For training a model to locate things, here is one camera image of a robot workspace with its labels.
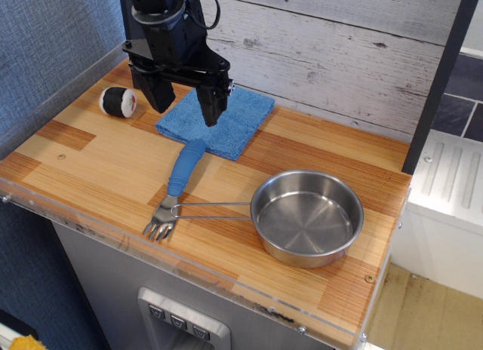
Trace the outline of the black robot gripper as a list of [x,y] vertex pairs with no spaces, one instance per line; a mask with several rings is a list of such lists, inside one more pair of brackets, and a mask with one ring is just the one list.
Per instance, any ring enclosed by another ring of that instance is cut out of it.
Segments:
[[213,127],[234,90],[230,63],[212,51],[206,30],[186,13],[145,14],[132,11],[132,36],[123,44],[133,85],[150,106],[165,112],[176,96],[171,81],[196,88],[205,124]]

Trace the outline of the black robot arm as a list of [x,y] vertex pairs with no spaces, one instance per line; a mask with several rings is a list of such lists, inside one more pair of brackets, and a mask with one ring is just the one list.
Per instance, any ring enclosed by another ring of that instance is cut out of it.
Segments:
[[234,89],[230,63],[207,44],[201,0],[124,0],[131,77],[151,107],[165,112],[175,99],[174,84],[195,88],[205,124],[214,126]]

